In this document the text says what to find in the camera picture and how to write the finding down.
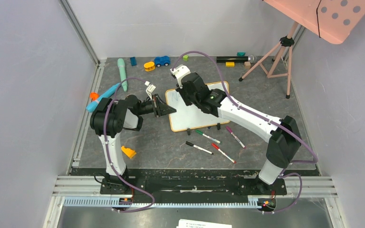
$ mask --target red marker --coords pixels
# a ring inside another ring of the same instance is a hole
[[[226,158],[228,158],[230,161],[232,161],[234,164],[236,164],[237,162],[235,160],[233,160],[231,157],[229,157],[225,152],[221,151],[221,149],[214,143],[211,144],[216,150],[220,151],[220,153],[222,153],[224,156],[226,156]]]

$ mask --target tripod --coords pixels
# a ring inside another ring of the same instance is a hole
[[[295,33],[297,26],[298,26],[297,22],[293,23],[292,29],[290,30],[289,34],[285,37],[282,37],[280,39],[279,43],[274,48],[272,48],[271,51],[269,51],[266,55],[264,55],[264,57],[262,57],[262,59],[260,59],[253,67],[251,67],[250,70],[248,70],[243,76],[241,76],[239,78],[239,81],[242,81],[243,79],[245,79],[245,77],[247,75],[249,75],[251,73],[251,71],[253,71],[259,65],[264,70],[265,74],[267,74],[267,78],[288,76],[288,90],[286,92],[286,98],[289,99],[290,98],[290,79],[291,79],[291,73],[292,73],[292,52],[293,52],[293,45],[295,43],[292,36]],[[270,54],[272,54],[272,52],[274,52],[276,49],[278,49],[279,46],[281,46],[279,51],[276,53],[275,57],[272,59],[272,61],[274,63],[272,65],[271,69],[269,71],[267,71],[265,69],[264,65],[262,64],[262,62]],[[275,70],[276,66],[278,65],[278,62],[279,62],[280,58],[283,55],[283,52],[285,51],[285,49],[287,47],[289,47],[288,72],[285,73],[285,74],[272,75],[273,71]]]

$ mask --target red marker cap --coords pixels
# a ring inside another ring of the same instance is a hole
[[[219,147],[216,145],[216,144],[214,144],[214,143],[212,143],[211,144],[216,150],[218,150],[219,149]]]

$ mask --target purple marker cap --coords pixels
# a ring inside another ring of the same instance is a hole
[[[226,126],[226,129],[227,129],[230,133],[233,133],[233,131],[231,130],[231,128],[229,128],[228,126]]]

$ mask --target black clip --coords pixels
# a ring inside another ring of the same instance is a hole
[[[280,44],[282,47],[291,47],[295,44],[293,38],[288,38],[287,36],[280,38]]]

